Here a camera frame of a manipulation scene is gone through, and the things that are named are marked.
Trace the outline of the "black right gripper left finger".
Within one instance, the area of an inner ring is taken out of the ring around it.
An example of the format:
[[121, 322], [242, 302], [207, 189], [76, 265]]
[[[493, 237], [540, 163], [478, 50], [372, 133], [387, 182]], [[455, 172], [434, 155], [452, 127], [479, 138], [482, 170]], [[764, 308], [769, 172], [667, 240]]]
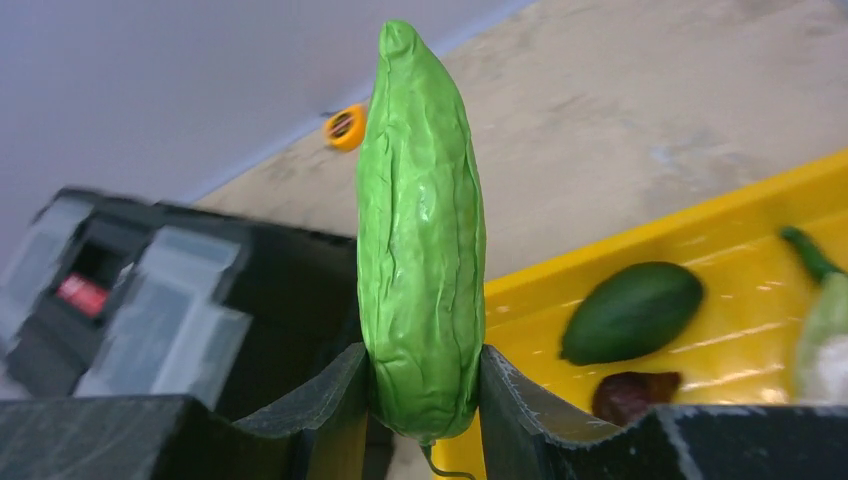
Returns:
[[238, 421], [187, 395], [1, 405], [5, 479], [358, 479], [368, 360], [348, 346], [319, 375]]

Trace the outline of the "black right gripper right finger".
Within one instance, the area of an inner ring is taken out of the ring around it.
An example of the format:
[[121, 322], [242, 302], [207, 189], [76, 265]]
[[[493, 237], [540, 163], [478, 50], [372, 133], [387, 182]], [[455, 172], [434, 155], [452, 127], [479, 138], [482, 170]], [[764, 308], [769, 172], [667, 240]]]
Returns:
[[844, 479], [844, 407], [660, 405], [626, 428], [524, 376], [496, 348], [480, 361], [490, 479]]

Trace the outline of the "dark red plum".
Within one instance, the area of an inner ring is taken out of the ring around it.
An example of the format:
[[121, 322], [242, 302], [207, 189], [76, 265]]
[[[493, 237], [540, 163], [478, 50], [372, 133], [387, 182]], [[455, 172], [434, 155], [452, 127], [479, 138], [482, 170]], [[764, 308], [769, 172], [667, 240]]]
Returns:
[[656, 404], [670, 403], [682, 383], [679, 372], [626, 371], [604, 377], [591, 400], [591, 413], [605, 422], [625, 427]]

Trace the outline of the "dark green avocado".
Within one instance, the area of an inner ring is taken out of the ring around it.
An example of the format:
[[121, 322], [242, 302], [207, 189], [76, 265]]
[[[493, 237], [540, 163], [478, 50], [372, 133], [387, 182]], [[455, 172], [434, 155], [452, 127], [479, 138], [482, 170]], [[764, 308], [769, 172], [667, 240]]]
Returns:
[[688, 327], [705, 294], [702, 280], [681, 265], [630, 265], [599, 283], [577, 306], [559, 358], [584, 366], [652, 354]]

